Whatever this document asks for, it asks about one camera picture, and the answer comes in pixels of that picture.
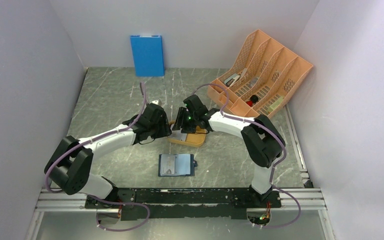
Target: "orange tray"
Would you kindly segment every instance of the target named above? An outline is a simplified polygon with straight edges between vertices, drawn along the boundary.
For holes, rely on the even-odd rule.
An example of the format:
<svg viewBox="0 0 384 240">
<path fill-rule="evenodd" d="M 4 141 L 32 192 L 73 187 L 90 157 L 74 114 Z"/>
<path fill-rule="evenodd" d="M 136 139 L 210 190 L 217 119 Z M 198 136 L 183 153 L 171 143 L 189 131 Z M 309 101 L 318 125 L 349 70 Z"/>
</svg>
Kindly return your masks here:
<svg viewBox="0 0 384 240">
<path fill-rule="evenodd" d="M 171 121 L 168 123 L 169 126 L 175 124 L 175 121 Z M 185 146 L 189 146 L 189 147 L 195 147 L 195 148 L 198 148 L 198 147 L 201 147 L 203 144 L 204 144 L 204 141 L 205 141 L 205 138 L 206 138 L 206 130 L 205 129 L 201 129 L 199 126 L 196 127 L 196 132 L 197 133 L 188 133 L 186 135 L 186 140 L 185 141 L 180 141 L 180 140 L 177 140 L 177 139 L 173 139 L 173 138 L 170 138 L 170 137 L 167 137 L 168 141 L 170 143 L 174 143 L 174 144 L 180 144 L 180 145 L 185 145 Z"/>
</svg>

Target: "marble table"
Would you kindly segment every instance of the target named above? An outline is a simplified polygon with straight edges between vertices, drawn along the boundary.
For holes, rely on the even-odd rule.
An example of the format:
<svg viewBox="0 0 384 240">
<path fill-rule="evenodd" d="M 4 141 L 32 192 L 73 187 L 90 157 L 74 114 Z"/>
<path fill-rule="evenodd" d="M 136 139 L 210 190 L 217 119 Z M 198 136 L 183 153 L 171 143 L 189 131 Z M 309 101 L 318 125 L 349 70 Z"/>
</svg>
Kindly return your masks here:
<svg viewBox="0 0 384 240">
<path fill-rule="evenodd" d="M 137 114 L 142 96 L 139 82 L 145 82 L 148 99 L 161 100 L 168 120 L 175 120 L 183 99 L 202 84 L 228 69 L 168 68 L 164 77 L 136 77 L 134 68 L 90 67 L 72 115 L 68 135 L 89 137 L 116 127 Z M 217 106 L 207 96 L 207 87 L 197 94 L 207 107 Z M 288 126 L 287 111 L 272 119 L 286 141 L 285 161 L 277 166 L 274 184 L 302 188 L 300 158 Z M 159 154 L 194 154 L 198 162 L 195 176 L 158 177 Z M 146 145 L 118 149 L 94 159 L 91 172 L 104 176 L 120 188 L 212 188 L 248 187 L 254 164 L 244 142 L 235 136 L 212 132 L 201 147 L 170 143 L 166 138 Z"/>
</svg>

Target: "perforated divider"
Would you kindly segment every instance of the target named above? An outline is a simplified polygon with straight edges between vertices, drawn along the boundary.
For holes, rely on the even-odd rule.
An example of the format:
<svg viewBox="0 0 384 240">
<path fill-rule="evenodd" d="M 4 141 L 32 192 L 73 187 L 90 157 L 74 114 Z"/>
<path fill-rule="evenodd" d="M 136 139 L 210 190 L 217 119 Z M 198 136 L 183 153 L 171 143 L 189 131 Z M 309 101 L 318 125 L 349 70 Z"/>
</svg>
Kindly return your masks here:
<svg viewBox="0 0 384 240">
<path fill-rule="evenodd" d="M 241 74 L 247 68 L 246 73 L 227 89 L 229 100 L 225 111 L 241 117 L 264 114 L 270 118 L 289 101 L 312 67 L 261 30 L 256 30 L 246 38 L 233 67 L 212 83 L 224 86 L 223 82 L 232 74 Z M 208 86 L 207 94 L 219 107 L 227 101 L 219 87 Z M 259 98 L 253 107 L 246 103 L 252 95 Z"/>
<path fill-rule="evenodd" d="M 312 67 L 313 65 L 309 62 L 297 57 L 289 66 L 282 79 L 279 79 L 279 83 L 273 86 L 270 97 L 262 101 L 259 106 L 255 105 L 253 109 L 259 114 L 267 115 L 269 118 L 274 116 L 289 102 Z"/>
</svg>

